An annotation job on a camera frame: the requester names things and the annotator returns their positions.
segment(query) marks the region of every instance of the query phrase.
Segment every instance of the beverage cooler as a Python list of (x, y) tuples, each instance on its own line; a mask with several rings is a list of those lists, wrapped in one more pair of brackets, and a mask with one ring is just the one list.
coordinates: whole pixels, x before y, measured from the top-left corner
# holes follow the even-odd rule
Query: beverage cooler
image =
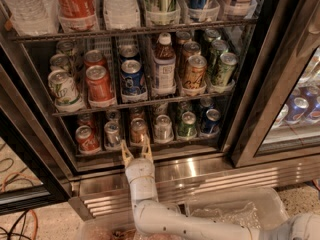
[(162, 202), (320, 176), (320, 0), (1, 1), (1, 137), (47, 203), (130, 211), (145, 136)]

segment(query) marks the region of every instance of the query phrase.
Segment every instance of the refrigerator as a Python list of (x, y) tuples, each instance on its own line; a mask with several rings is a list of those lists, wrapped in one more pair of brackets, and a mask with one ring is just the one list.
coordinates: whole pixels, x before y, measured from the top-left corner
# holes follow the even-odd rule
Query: refrigerator
[[(46, 35), (23, 35), (8, 30), (10, 13), (2, 3), (0, 40), (5, 59), (1, 60), (0, 82), (6, 98), (1, 98), (0, 105), (12, 126), (4, 127), (1, 134), (5, 136), (10, 127), (16, 129), (16, 136), (33, 148), (32, 160), (38, 159), (38, 167), (46, 170), (46, 178), (52, 180), (48, 185), (58, 188), (47, 190), (53, 196), (60, 195), (52, 202), (68, 201), (83, 220), (131, 211), (121, 149), (110, 149), (104, 135), (106, 114), (112, 109), (120, 111), (121, 136), (136, 157), (141, 145), (132, 143), (129, 111), (144, 109), (161, 202), (183, 204), (197, 193), (245, 186), (278, 187), (320, 176), (318, 123), (304, 124), (301, 119), (288, 125), (283, 119), (279, 127), (273, 127), (290, 94), (297, 84), (300, 86), (299, 79), (308, 63), (317, 55), (320, 0), (252, 0), (253, 11), (247, 17), (228, 18), (222, 14), (203, 22), (185, 18), (184, 4), (178, 3), (178, 17), (173, 18), (173, 24), (164, 26), (148, 22), (152, 15), (145, 12), (141, 0), (137, 1), (136, 15), (141, 17), (130, 21), (133, 24), (130, 28), (110, 28), (111, 14), (106, 14), (101, 0), (96, 0), (96, 7), (100, 8), (97, 29), (68, 32), (60, 26), (57, 33)], [(223, 2), (218, 5), (227, 10)], [(204, 88), (203, 92), (190, 96), (175, 78), (177, 87), (173, 93), (157, 93), (148, 73), (154, 36), (167, 32), (174, 37), (177, 31), (189, 31), (196, 39), (206, 29), (219, 29), (239, 58), (231, 88), (214, 92)], [(82, 54), (92, 49), (103, 50), (114, 90), (114, 100), (108, 106), (89, 104), (84, 84), (80, 90), (85, 108), (72, 112), (57, 109), (48, 86), (49, 61), (56, 54), (57, 43), (68, 40), (80, 44)], [(139, 47), (145, 67), (147, 88), (145, 95), (136, 100), (123, 95), (119, 79), (119, 48), (128, 44)], [(305, 85), (316, 83), (316, 76), (312, 76), (314, 81)], [(219, 132), (177, 138), (174, 115), (178, 103), (199, 104), (206, 97), (213, 97), (219, 108)], [(169, 104), (174, 126), (174, 136), (166, 143), (155, 141), (152, 118), (152, 107), (162, 103)], [(79, 115), (88, 113), (94, 115), (100, 141), (98, 151), (89, 154), (80, 152), (75, 138)], [(30, 128), (31, 134), (25, 133), (25, 128)], [(303, 134), (290, 137), (296, 128)], [(33, 171), (40, 178), (41, 173)], [(36, 204), (44, 205), (35, 200), (30, 206)]]

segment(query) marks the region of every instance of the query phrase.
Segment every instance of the bottle cap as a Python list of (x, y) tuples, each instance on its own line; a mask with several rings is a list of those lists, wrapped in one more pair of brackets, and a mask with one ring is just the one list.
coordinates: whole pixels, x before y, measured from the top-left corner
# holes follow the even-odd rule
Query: bottle cap
[(159, 43), (163, 45), (171, 44), (171, 36), (169, 33), (161, 33), (159, 36)]

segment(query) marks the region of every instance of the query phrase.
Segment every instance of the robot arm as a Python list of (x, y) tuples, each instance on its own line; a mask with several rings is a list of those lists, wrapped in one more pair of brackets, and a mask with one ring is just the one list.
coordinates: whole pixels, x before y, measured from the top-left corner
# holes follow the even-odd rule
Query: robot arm
[(167, 209), (158, 202), (154, 165), (149, 142), (142, 157), (132, 156), (122, 142), (122, 156), (130, 185), (131, 203), (136, 229), (142, 235), (167, 233), (194, 240), (318, 240), (320, 216), (302, 214), (271, 231), (187, 217)]

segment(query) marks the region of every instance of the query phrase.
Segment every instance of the speckled floor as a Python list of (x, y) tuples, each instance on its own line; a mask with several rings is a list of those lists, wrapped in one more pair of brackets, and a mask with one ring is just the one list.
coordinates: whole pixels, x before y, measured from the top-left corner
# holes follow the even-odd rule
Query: speckled floor
[[(320, 215), (319, 192), (314, 187), (298, 184), (276, 190), (290, 216), (306, 212)], [(35, 212), (39, 220), (37, 240), (78, 240), (76, 236), (84, 222), (68, 203), (35, 209)], [(0, 216), (0, 226), (9, 230), (20, 214)], [(33, 220), (28, 216), (25, 234), (31, 235), (32, 229)]]

